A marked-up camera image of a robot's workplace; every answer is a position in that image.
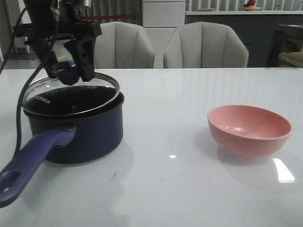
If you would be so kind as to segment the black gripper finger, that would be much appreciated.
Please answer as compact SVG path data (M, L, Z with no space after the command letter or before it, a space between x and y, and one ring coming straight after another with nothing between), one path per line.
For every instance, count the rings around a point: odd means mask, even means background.
M95 42L96 38L91 36L84 36L80 38L74 38L63 44L65 49L72 55L79 75L84 82L91 81L95 76Z
M45 61L43 67L48 77L54 79L55 75L52 66L57 63L58 60L55 52L51 50L50 44L44 41L30 41L29 46L33 49L41 62Z

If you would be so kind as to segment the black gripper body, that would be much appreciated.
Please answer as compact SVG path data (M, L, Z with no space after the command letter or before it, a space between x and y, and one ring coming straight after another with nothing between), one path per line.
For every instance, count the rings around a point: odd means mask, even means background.
M25 0L24 4L31 22L14 26L16 37L70 39L102 34L99 23L84 20L76 12L90 8L90 0Z

